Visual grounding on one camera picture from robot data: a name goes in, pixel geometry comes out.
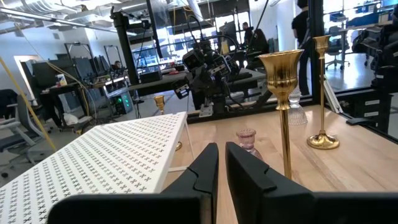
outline man in black shirt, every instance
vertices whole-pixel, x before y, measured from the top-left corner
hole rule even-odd
[[[300,48],[304,49],[304,52],[300,57],[298,86],[302,95],[308,95],[310,94],[307,84],[307,62],[310,57],[310,36],[309,32],[307,32],[308,0],[298,0],[297,5],[301,8],[302,12],[293,19],[292,29]]]
[[[242,25],[243,25],[243,30],[244,30],[243,45],[248,46],[250,43],[251,37],[253,36],[253,27],[249,27],[249,24],[247,22],[244,22]]]

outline goblet stem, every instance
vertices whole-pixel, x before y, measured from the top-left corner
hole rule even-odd
[[[287,110],[280,110],[280,126],[282,128],[282,150],[284,155],[285,177],[292,179],[292,165],[290,163],[289,118]]]

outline person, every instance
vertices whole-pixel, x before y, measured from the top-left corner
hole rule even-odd
[[[253,36],[253,27],[249,27],[249,24],[247,22],[244,22],[242,24],[243,30],[244,30],[244,42],[243,45],[248,46],[251,40],[251,37]]]
[[[269,53],[269,45],[266,39],[266,36],[262,32],[261,29],[256,29],[254,31],[254,38],[253,38],[253,47],[251,47],[250,52],[261,52],[261,54],[268,54]],[[255,57],[254,59],[250,60],[246,69],[254,70],[256,68],[264,67],[264,64],[261,62],[260,59]]]
[[[122,69],[122,63],[120,61],[115,61],[114,64],[112,65],[113,70],[119,70]]]
[[[301,8],[302,12],[296,16],[292,21],[292,29],[294,37],[297,38],[298,45],[304,49],[300,57],[300,69],[298,71],[298,87],[302,95],[309,95],[307,84],[307,62],[310,58],[310,40],[309,32],[307,30],[308,19],[308,0],[298,0],[297,6]]]

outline candle holder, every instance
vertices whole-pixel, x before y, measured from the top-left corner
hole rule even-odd
[[[297,86],[297,64],[302,52],[303,50],[288,50],[259,56],[266,69],[268,90],[275,94],[278,99],[276,110],[279,110],[282,130],[284,172],[289,179],[292,179],[292,165],[290,161],[289,119],[287,112],[290,108],[288,98],[289,94]]]
[[[314,37],[316,50],[319,54],[319,61],[321,64],[320,70],[320,91],[321,91],[321,130],[319,134],[310,136],[307,139],[307,144],[315,149],[335,149],[340,145],[339,140],[332,136],[327,135],[325,131],[325,93],[324,93],[324,80],[325,80],[325,52],[329,47],[330,35],[322,37]]]
[[[156,102],[156,106],[160,110],[160,113],[163,115],[164,114],[164,95],[159,95],[155,96],[154,100]],[[182,143],[179,141],[177,143],[177,146],[175,147],[175,150],[180,150],[182,148]]]

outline yellow cable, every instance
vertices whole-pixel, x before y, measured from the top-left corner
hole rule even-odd
[[[183,6],[182,8],[183,8],[185,11],[193,12],[193,10],[191,9],[191,7],[189,7],[189,6],[188,6],[189,9],[186,9],[185,6]]]
[[[38,55],[42,60],[44,60],[44,58],[41,56],[41,54],[39,53],[39,51],[36,50],[36,48],[32,45],[32,43],[31,43],[31,42],[28,40],[28,38],[25,36],[25,34],[23,33],[23,31],[21,30],[21,28],[19,27],[19,25],[18,25],[17,23],[15,23],[15,26],[16,26],[16,27],[18,28],[18,30],[23,34],[25,40],[26,40],[26,41],[28,42],[28,44],[33,48],[33,50],[37,53],[37,55]],[[60,73],[62,73],[62,74],[64,74],[64,75],[68,76],[69,78],[73,79],[74,81],[76,81],[76,82],[80,85],[81,88],[84,88],[86,91],[88,91],[87,88],[86,88],[83,84],[81,84],[81,82],[79,82],[75,77],[73,77],[73,76],[70,75],[69,73],[63,71],[61,68],[58,68],[56,65],[54,65],[54,64],[52,64],[52,63],[50,63],[50,62],[46,62],[46,63],[47,63],[47,65],[49,65],[50,67],[52,67],[55,71],[58,71],[58,72],[60,72]],[[86,97],[83,97],[83,99],[84,99],[84,101],[85,101],[85,103],[86,103],[87,116],[90,116],[90,114],[89,114],[90,108],[88,107],[87,99],[86,99]]]
[[[30,106],[29,101],[27,100],[25,93],[22,91],[22,89],[19,87],[17,81],[15,80],[15,78],[12,76],[10,70],[8,69],[7,65],[4,63],[4,60],[2,59],[2,57],[0,57],[0,63],[3,66],[3,68],[5,69],[5,71],[7,72],[8,76],[10,77],[11,81],[14,83],[14,85],[17,87],[19,94],[22,96],[22,98],[25,101],[25,104],[27,106],[27,108],[29,109],[31,115],[33,116],[33,119],[35,120],[36,124],[39,126],[40,130],[42,131],[42,133],[44,134],[44,138],[47,140],[47,142],[49,143],[49,145],[51,146],[51,148],[53,149],[54,152],[57,151],[57,148],[55,148],[54,143],[51,141],[50,136],[48,136],[47,132],[45,131],[45,129],[42,126],[42,123],[39,121],[39,119],[37,118],[35,112],[33,111],[32,107]]]
[[[57,71],[57,72],[59,72],[59,73],[62,73],[62,74],[64,74],[64,75],[68,76],[69,78],[71,78],[71,79],[73,79],[74,81],[78,82],[78,83],[80,84],[80,87],[82,87],[82,88],[84,88],[85,90],[87,90],[86,87],[85,87],[83,84],[81,84],[75,77],[71,76],[71,75],[68,74],[66,71],[62,70],[61,68],[58,68],[57,66],[55,66],[54,64],[52,64],[52,63],[50,63],[50,62],[46,62],[46,63],[47,63],[47,65],[49,65],[51,68],[53,68],[55,71]],[[86,96],[85,96],[85,94],[84,94],[84,91],[82,91],[82,93],[83,93],[83,99],[85,100],[85,103],[86,103],[87,116],[89,116],[89,107],[88,107],[88,103],[87,103],[87,100],[86,100]]]
[[[208,21],[207,21],[206,19],[204,19],[202,16],[199,16],[197,13],[195,13],[195,12],[191,9],[191,7],[189,7],[188,5],[186,5],[184,2],[182,2],[182,4],[184,4],[184,6],[182,7],[182,8],[184,9],[184,11],[193,12],[196,16],[201,17],[205,22],[207,22],[207,23],[210,24],[211,26],[214,25],[214,24],[208,22]]]

